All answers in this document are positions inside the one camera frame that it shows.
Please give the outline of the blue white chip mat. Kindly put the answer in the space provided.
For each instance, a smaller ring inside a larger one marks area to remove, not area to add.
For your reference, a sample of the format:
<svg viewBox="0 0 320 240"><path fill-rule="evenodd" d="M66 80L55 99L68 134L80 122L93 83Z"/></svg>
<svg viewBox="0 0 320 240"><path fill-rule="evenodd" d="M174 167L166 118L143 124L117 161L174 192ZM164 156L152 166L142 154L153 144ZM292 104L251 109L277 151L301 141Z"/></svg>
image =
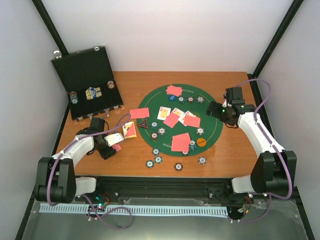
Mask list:
<svg viewBox="0 0 320 240"><path fill-rule="evenodd" d="M160 127L159 129L158 129L158 134L159 135L164 135L166 133L166 129L164 128L164 127Z"/></svg>
<svg viewBox="0 0 320 240"><path fill-rule="evenodd" d="M196 133L201 136L204 133L204 129L199 127L196 129Z"/></svg>

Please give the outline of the orange big blind button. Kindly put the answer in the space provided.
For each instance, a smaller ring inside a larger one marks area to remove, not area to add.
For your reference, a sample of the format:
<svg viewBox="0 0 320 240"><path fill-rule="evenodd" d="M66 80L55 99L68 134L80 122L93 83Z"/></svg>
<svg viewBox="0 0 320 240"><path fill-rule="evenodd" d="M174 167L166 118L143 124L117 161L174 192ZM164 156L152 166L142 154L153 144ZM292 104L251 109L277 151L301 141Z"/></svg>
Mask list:
<svg viewBox="0 0 320 240"><path fill-rule="evenodd" d="M207 144L207 141L201 137L196 140L196 143L199 147L205 147Z"/></svg>

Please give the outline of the blue small blind button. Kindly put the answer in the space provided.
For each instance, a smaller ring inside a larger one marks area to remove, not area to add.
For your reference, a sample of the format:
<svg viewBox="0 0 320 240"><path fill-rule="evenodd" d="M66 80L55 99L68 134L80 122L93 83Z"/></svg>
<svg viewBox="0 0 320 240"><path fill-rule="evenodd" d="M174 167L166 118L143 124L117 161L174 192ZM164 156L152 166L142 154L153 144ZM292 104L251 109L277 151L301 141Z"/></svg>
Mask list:
<svg viewBox="0 0 320 240"><path fill-rule="evenodd" d="M174 102L174 101L177 100L177 97L175 95L171 94L171 95L168 96L168 100L171 101L171 102Z"/></svg>

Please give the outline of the dealt pink card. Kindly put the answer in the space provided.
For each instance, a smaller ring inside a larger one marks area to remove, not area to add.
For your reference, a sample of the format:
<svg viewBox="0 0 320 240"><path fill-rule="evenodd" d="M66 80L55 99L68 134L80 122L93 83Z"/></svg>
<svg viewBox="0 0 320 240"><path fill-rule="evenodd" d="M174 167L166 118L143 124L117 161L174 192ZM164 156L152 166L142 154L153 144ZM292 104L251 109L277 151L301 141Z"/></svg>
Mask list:
<svg viewBox="0 0 320 240"><path fill-rule="evenodd" d="M148 107L131 109L129 114L131 119L143 119L150 116Z"/></svg>

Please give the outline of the green blue chip stack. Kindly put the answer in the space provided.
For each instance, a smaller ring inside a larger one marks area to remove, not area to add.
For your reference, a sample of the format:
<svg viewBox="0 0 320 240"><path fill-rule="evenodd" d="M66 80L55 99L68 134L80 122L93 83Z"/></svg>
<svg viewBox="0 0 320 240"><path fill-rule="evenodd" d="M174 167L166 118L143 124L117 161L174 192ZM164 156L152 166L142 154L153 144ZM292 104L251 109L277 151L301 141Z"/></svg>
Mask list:
<svg viewBox="0 0 320 240"><path fill-rule="evenodd" d="M147 168L153 168L155 163L152 160L147 160L145 165Z"/></svg>

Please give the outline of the blue white chip stack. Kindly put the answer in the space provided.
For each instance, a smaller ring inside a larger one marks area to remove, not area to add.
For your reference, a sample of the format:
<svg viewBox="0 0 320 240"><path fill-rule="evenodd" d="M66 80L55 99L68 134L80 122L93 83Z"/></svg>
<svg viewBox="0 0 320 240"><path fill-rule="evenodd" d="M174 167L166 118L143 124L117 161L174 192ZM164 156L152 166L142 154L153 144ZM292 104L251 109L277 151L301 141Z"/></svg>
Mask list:
<svg viewBox="0 0 320 240"><path fill-rule="evenodd" d="M206 163L207 163L206 157L200 156L200 157L198 158L198 163L201 164L201 165L206 164Z"/></svg>

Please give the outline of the pink-backed card deck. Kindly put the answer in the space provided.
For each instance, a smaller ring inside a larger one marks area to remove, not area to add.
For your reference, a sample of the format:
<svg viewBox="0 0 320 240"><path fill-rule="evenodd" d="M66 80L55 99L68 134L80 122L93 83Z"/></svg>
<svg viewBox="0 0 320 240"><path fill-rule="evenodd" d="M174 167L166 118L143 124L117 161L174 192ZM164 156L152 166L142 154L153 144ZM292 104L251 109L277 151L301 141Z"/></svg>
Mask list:
<svg viewBox="0 0 320 240"><path fill-rule="evenodd" d="M122 149L122 147L121 147L118 143L112 145L112 148L113 148L116 152L118 152L118 151L120 151L120 150Z"/></svg>

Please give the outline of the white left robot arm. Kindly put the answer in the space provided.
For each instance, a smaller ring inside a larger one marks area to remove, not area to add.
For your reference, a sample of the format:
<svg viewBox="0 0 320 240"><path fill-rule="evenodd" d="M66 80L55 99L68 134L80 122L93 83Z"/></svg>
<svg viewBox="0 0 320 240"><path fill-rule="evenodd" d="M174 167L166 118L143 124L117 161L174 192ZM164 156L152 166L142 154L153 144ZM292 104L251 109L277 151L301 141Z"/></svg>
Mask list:
<svg viewBox="0 0 320 240"><path fill-rule="evenodd" d="M98 151L106 160L116 154L109 146L104 132L108 123L102 118L92 118L89 127L80 130L74 140L63 150L51 157L42 157L38 161L34 197L39 202L54 206L59 203L71 203L74 198L86 194L92 201L103 198L104 188L97 184L94 177L76 177L75 166L84 157Z"/></svg>

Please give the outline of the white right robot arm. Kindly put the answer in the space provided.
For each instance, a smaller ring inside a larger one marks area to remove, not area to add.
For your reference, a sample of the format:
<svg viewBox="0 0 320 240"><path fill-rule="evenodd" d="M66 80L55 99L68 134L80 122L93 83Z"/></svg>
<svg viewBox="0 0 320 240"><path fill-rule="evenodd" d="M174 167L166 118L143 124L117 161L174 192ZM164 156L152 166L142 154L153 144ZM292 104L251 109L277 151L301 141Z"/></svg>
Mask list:
<svg viewBox="0 0 320 240"><path fill-rule="evenodd" d="M233 192L289 199L293 192L297 156L292 150L285 150L275 140L262 122L255 106L212 101L206 114L241 129L256 153L257 160L251 173L232 178Z"/></svg>

